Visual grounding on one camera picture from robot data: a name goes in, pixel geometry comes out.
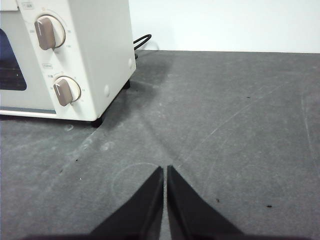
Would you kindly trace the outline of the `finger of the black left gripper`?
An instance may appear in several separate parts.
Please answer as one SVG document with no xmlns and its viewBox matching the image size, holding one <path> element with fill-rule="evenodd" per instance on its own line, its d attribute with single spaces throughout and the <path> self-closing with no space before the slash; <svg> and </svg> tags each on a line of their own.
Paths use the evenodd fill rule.
<svg viewBox="0 0 320 240">
<path fill-rule="evenodd" d="M 173 165 L 167 166 L 170 227 L 185 240 L 303 240 L 300 236 L 246 234 L 204 201 Z"/>
<path fill-rule="evenodd" d="M 30 235 L 25 240 L 146 240 L 162 218 L 164 170 L 157 167 L 133 196 L 89 234 Z"/>
</svg>

